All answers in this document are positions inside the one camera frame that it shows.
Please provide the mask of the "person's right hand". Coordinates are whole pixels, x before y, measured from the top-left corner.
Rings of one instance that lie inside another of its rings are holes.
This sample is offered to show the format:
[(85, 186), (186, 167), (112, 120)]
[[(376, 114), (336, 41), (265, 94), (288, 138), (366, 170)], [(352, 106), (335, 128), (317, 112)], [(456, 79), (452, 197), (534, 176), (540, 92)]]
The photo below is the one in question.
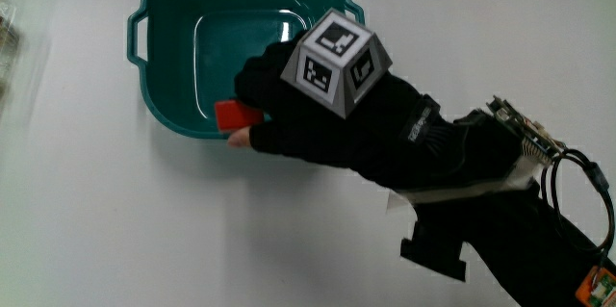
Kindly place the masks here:
[(235, 76), (237, 98), (270, 119), (236, 131), (230, 145), (347, 168), (392, 190), (427, 186), (448, 170), (443, 158), (452, 150), (455, 126), (428, 95), (397, 76), (385, 73), (346, 119), (283, 81), (304, 34), (269, 45)]

